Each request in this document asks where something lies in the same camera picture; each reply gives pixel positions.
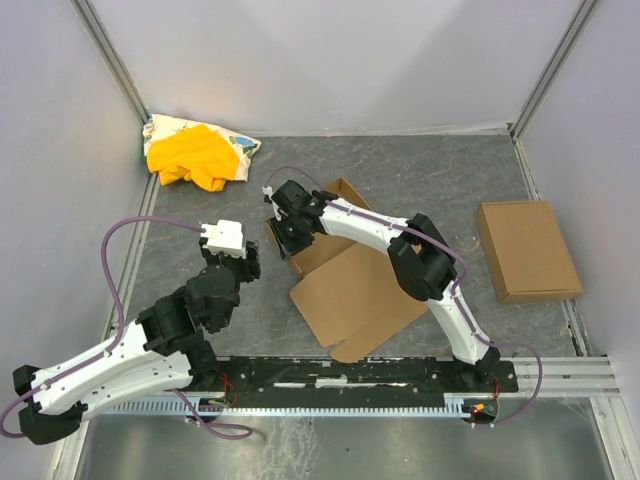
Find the brown cardboard box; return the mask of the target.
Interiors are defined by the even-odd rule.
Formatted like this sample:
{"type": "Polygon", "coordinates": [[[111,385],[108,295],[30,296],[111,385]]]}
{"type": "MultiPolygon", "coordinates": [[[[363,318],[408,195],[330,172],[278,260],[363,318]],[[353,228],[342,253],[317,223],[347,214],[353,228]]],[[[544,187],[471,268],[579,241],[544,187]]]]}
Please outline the brown cardboard box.
{"type": "MultiPolygon", "coordinates": [[[[343,178],[309,193],[320,204],[344,199],[369,207],[343,178]]],[[[398,285],[386,253],[353,240],[315,233],[309,248],[284,260],[300,277],[290,291],[294,305],[336,361],[363,359],[428,311],[398,285]]]]}

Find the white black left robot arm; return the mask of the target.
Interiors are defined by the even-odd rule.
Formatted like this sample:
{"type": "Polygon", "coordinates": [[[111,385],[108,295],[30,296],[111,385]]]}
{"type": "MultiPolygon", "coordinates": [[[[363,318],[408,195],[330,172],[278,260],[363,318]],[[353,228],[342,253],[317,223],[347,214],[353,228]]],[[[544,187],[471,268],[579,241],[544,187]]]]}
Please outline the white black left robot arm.
{"type": "Polygon", "coordinates": [[[196,276],[113,337],[53,367],[17,368],[21,436],[46,445],[125,401],[214,386],[221,367],[205,336],[229,325],[241,285],[259,279],[259,246],[247,241],[238,256],[204,246],[202,255],[206,265],[196,276]]]}

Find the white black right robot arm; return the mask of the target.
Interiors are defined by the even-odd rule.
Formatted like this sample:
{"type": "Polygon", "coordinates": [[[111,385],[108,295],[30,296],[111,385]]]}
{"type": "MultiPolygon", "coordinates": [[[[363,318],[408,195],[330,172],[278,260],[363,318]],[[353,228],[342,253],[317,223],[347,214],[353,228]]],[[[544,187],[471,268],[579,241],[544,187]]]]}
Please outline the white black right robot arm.
{"type": "Polygon", "coordinates": [[[462,294],[463,260],[423,214],[398,218],[349,202],[327,190],[306,190],[294,180],[266,185],[274,211],[267,222],[282,259],[306,276],[352,246],[383,254],[394,279],[409,297],[428,306],[451,347],[454,368],[465,383],[490,384],[500,360],[462,294]]]}

